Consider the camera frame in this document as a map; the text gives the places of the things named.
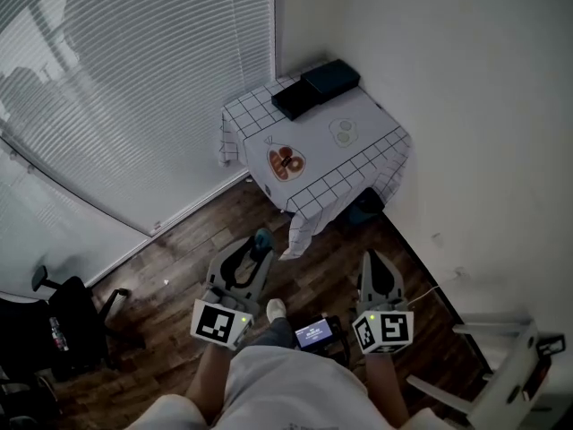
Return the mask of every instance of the bottle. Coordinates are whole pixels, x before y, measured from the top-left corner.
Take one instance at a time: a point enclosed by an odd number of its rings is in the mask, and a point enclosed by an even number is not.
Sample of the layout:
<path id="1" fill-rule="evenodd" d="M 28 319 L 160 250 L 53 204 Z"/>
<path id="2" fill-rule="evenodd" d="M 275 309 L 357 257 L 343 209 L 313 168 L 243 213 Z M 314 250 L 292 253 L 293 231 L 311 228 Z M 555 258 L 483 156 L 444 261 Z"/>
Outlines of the bottle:
<path id="1" fill-rule="evenodd" d="M 55 317 L 50 317 L 50 326 L 52 327 L 52 338 L 54 339 L 54 343 L 58 350 L 61 352 L 70 350 L 70 348 L 68 348 L 68 343 L 65 340 L 65 336 L 60 330 L 60 324 L 57 322 Z"/>

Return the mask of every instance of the white tablecloth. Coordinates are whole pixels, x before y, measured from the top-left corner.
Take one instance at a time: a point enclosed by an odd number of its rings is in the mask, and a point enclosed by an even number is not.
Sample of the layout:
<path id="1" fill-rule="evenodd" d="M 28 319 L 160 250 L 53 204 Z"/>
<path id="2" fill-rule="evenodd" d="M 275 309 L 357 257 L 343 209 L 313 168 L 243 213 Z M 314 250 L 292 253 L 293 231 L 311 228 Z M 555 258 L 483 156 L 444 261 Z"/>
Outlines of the white tablecloth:
<path id="1" fill-rule="evenodd" d="M 279 78 L 227 104 L 219 129 L 219 162 L 238 159 L 277 207 L 295 214 L 281 260 L 303 254 L 365 188 L 386 204 L 411 146 L 407 132 L 359 88 L 289 121 L 270 96 L 298 78 Z"/>

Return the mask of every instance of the person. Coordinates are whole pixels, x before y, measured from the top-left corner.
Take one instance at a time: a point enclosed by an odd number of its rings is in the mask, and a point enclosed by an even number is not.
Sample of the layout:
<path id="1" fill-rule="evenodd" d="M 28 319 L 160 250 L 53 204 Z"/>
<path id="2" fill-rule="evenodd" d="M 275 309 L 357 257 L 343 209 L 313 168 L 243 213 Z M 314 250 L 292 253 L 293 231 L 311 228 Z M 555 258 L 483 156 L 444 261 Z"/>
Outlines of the person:
<path id="1" fill-rule="evenodd" d="M 165 395 L 128 430 L 451 429 L 431 410 L 410 418 L 389 355 L 366 355 L 368 389 L 333 360 L 294 350 L 280 299 L 270 327 L 235 358 L 209 344 L 184 396 Z"/>

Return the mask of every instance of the baseboard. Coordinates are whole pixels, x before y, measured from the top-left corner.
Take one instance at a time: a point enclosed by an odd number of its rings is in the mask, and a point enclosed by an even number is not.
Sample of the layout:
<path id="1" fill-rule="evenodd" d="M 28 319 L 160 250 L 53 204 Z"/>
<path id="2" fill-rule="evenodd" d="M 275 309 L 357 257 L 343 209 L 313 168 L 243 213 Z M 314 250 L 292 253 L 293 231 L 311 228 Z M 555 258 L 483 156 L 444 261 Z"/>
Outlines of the baseboard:
<path id="1" fill-rule="evenodd" d="M 436 279 L 430 274 L 430 271 L 428 271 L 428 268 L 425 267 L 425 265 L 423 264 L 422 260 L 420 260 L 420 258 L 418 257 L 417 254 L 415 254 L 415 251 L 412 249 L 412 247 L 410 246 L 410 244 L 404 239 L 404 237 L 400 234 L 400 231 L 398 231 L 398 228 L 396 228 L 396 226 L 394 226 L 394 223 L 392 223 L 392 221 L 384 214 L 382 213 L 382 215 L 384 216 L 384 218 L 388 221 L 388 223 L 390 224 L 390 226 L 392 227 L 392 229 L 394 230 L 394 234 L 395 236 L 398 238 L 398 240 L 400 241 L 400 244 L 404 247 L 404 249 L 408 252 L 408 254 L 410 255 L 410 257 L 414 260 L 416 266 L 422 270 L 423 274 L 425 275 L 426 279 L 428 279 L 428 281 L 430 282 L 430 285 L 432 285 L 432 287 L 436 287 L 438 284 L 438 282 L 436 281 Z M 459 316 L 458 311 L 454 308 L 454 306 L 450 303 L 449 299 L 446 297 L 446 294 L 443 292 L 443 290 L 441 289 L 441 287 L 437 287 L 434 290 L 434 293 L 436 295 L 438 295 L 438 297 L 441 299 L 441 301 L 443 302 L 443 304 L 448 308 L 449 313 L 451 314 L 451 316 L 454 318 L 454 321 L 456 323 L 464 323 L 464 321 L 462 320 L 462 318 Z M 470 347 L 472 348 L 472 350 L 475 352 L 476 356 L 479 358 L 480 363 L 482 364 L 483 369 L 485 370 L 485 373 L 490 373 L 492 374 L 493 371 L 490 368 L 490 366 L 487 363 L 487 360 L 485 359 L 485 356 L 483 355 L 482 351 L 480 350 L 480 348 L 477 345 L 477 342 L 475 342 L 474 338 L 468 334 L 466 335 L 459 335 L 459 336 L 466 336 L 467 342 L 469 343 Z"/>
<path id="2" fill-rule="evenodd" d="M 93 287 L 94 285 L 96 285 L 100 280 L 104 279 L 107 275 L 109 275 L 111 272 L 115 271 L 117 268 L 119 268 L 122 264 L 124 264 L 125 262 L 127 262 L 127 260 L 129 260 L 130 258 L 132 258 L 133 256 L 135 256 L 136 254 L 138 254 L 141 250 L 143 250 L 146 246 L 150 245 L 152 242 L 156 241 L 158 238 L 160 238 L 162 235 L 164 235 L 167 231 L 169 231 L 171 228 L 174 228 L 175 226 L 177 226 L 179 223 L 181 223 L 184 219 L 187 219 L 187 217 L 189 217 L 190 215 L 192 215 L 193 213 L 195 213 L 198 209 L 200 209 L 201 207 L 203 207 L 205 204 L 209 203 L 210 201 L 212 201 L 213 199 L 215 199 L 217 196 L 219 196 L 220 194 L 224 193 L 226 190 L 232 188 L 233 186 L 235 186 L 237 183 L 242 182 L 243 180 L 245 180 L 247 177 L 249 176 L 249 172 L 247 171 L 247 169 L 245 168 L 244 170 L 241 170 L 238 174 L 236 174 L 235 176 L 233 176 L 233 178 L 229 179 L 226 183 L 224 183 L 222 186 L 216 188 L 215 190 L 213 190 L 213 192 L 209 193 L 207 196 L 205 196 L 204 199 L 202 199 L 200 202 L 195 203 L 192 207 L 186 209 L 183 212 L 177 213 L 172 219 L 166 221 L 165 226 L 163 226 L 161 229 L 159 229 L 156 234 L 152 237 L 149 237 L 147 240 L 145 240 L 144 242 L 142 242 L 141 244 L 139 244 L 137 247 L 133 248 L 129 253 L 125 254 L 124 256 L 122 256 L 119 260 L 117 260 L 116 262 L 114 262 L 113 264 L 109 265 L 105 270 L 103 270 L 100 274 L 98 274 L 96 277 L 88 280 L 87 282 L 84 282 L 84 285 L 86 287 Z"/>

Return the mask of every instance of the shoe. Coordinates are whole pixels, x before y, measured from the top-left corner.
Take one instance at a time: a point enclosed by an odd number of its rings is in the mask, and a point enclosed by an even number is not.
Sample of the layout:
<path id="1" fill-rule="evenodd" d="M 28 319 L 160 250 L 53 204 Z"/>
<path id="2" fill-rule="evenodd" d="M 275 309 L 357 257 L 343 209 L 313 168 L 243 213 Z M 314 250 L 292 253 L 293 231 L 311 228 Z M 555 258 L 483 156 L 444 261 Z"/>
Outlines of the shoe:
<path id="1" fill-rule="evenodd" d="M 275 319 L 287 317 L 287 308 L 282 299 L 271 299 L 267 304 L 267 318 L 269 323 L 273 323 Z"/>

